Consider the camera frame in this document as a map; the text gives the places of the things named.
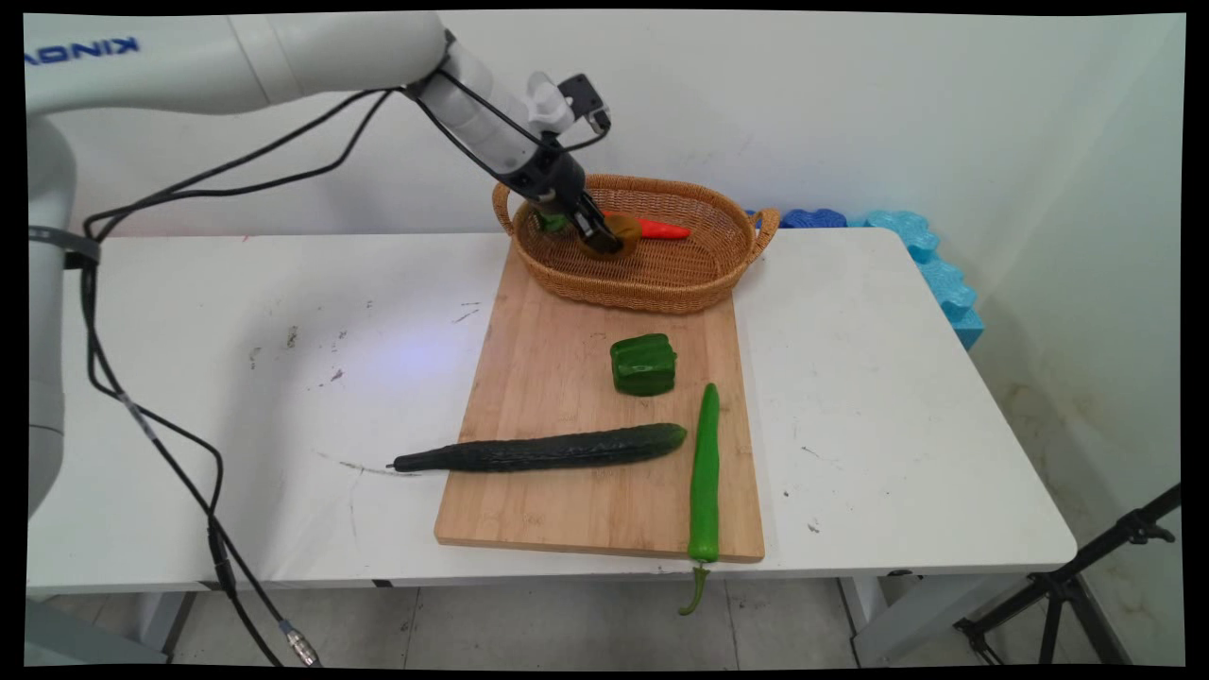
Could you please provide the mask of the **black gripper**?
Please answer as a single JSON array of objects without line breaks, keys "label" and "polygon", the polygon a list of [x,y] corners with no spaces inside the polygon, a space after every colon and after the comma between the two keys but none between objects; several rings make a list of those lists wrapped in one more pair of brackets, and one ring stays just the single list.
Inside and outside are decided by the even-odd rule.
[{"label": "black gripper", "polygon": [[577,231],[578,244],[588,255],[621,255],[623,240],[607,226],[591,194],[588,174],[569,152],[538,150],[517,171],[508,174],[508,188],[540,207],[540,227],[566,227]]}]

